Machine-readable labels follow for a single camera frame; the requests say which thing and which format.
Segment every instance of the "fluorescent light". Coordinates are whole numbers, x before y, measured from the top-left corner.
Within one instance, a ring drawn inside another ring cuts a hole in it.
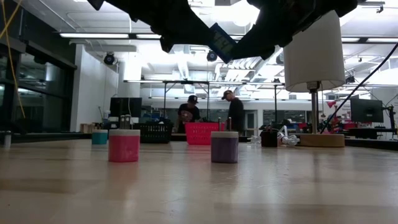
[[[156,80],[127,80],[128,83],[163,83],[163,81]]]
[[[160,39],[161,35],[157,34],[137,34],[137,39]]]
[[[352,38],[352,37],[342,37],[341,38],[342,42],[358,42],[359,38]]]
[[[241,40],[243,35],[230,35],[233,40]]]
[[[398,38],[369,38],[368,42],[397,43]]]
[[[148,99],[155,99],[155,100],[164,100],[164,97],[158,97],[158,96],[155,96],[155,97],[152,97],[152,96],[150,96],[150,97],[148,97]],[[166,97],[166,99],[173,99],[173,100],[176,100],[176,99],[178,99],[178,97]]]
[[[89,33],[61,33],[64,38],[80,39],[128,39],[128,34],[89,34]]]
[[[283,83],[246,83],[247,85],[284,85]]]
[[[243,82],[209,82],[210,84],[220,84],[220,85],[242,85]]]
[[[357,87],[359,84],[344,84],[343,87]],[[383,85],[383,84],[363,84],[361,87],[368,88],[397,88],[398,85]]]

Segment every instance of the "baseball cap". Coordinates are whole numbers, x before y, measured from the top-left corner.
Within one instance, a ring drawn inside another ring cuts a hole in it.
[[[195,95],[190,95],[188,97],[188,102],[190,102],[190,103],[198,103],[198,97],[195,96]]]
[[[222,100],[225,100],[226,96],[227,96],[228,94],[231,94],[231,93],[233,93],[231,90],[225,91],[225,92],[224,92],[224,96],[223,96],[221,99],[222,99]]]

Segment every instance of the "yellow cable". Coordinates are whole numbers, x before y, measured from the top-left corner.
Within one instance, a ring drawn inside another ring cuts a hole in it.
[[[9,59],[10,59],[10,64],[11,64],[12,77],[14,77],[15,91],[17,93],[19,106],[21,107],[22,115],[23,115],[23,117],[25,119],[26,116],[25,116],[24,107],[22,106],[21,96],[19,96],[19,94],[18,94],[18,82],[17,82],[17,78],[15,76],[14,64],[12,62],[12,55],[11,55],[10,40],[9,40],[9,37],[8,37],[8,25],[11,23],[11,20],[12,20],[13,16],[11,16],[10,19],[8,20],[8,22],[7,22],[5,1],[3,1],[3,3],[2,3],[2,15],[3,15],[4,23],[6,24],[4,29],[6,30],[6,40],[7,40],[7,46],[8,46],[8,54],[9,54]]]
[[[18,4],[17,4],[17,7],[15,8],[14,12],[11,14],[11,17],[10,17],[10,19],[8,20],[8,22],[4,21],[4,24],[5,24],[6,26],[4,26],[4,29],[1,31],[0,39],[1,39],[1,37],[4,35],[4,33],[7,31],[7,29],[8,29],[8,27],[10,26],[11,21],[13,20],[14,16],[17,14],[18,9],[19,9],[19,6],[21,5],[21,2],[22,2],[22,0],[19,0],[19,2],[18,2]],[[6,3],[6,0],[2,0],[2,5],[4,5],[5,3]]]

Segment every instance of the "black cable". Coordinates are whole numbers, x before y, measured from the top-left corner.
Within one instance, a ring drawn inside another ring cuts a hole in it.
[[[383,103],[383,101],[382,100],[380,100],[379,98],[377,98],[375,95],[373,95],[373,93],[371,93],[365,86],[362,86],[366,91],[368,91],[368,93],[371,95],[371,96],[373,96],[375,99],[377,99],[378,101],[381,101],[381,103],[383,104],[383,106],[386,108],[387,107],[387,105],[385,105],[384,103]],[[383,110],[385,113],[386,113],[386,115],[387,115],[387,117],[388,118],[390,118],[390,114],[387,112],[387,111],[385,111],[385,110]]]
[[[396,49],[398,48],[398,43],[396,43],[396,45],[392,48],[391,52],[387,55],[387,57],[373,70],[373,72],[371,72],[364,80],[362,80],[362,82],[355,87],[355,89],[347,96],[347,98],[342,102],[342,104],[340,104],[340,106],[337,108],[337,110],[335,110],[335,112],[333,113],[332,116],[330,116],[330,118],[328,118],[328,120],[326,121],[326,125],[329,124],[329,122],[335,117],[335,115],[337,114],[337,111],[339,111],[343,105],[352,97],[352,95],[355,93],[356,90],[358,90],[358,88],[361,87],[361,85],[363,85],[363,83],[365,83],[368,79],[370,79],[372,77],[373,74],[375,74],[391,57],[391,55],[396,51]],[[326,125],[322,128],[321,130],[321,134],[325,131]]]
[[[398,96],[398,94],[396,94],[390,101],[388,101],[388,103],[386,103],[386,107],[388,107],[388,104],[391,103],[391,101],[393,101],[396,98],[396,96]]]

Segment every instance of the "label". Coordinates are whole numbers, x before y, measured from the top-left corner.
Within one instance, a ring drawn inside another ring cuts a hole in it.
[[[232,60],[231,51],[236,45],[235,40],[233,40],[217,23],[212,25],[210,30],[214,34],[213,40],[209,45],[210,49],[213,50],[224,63],[229,63]]]

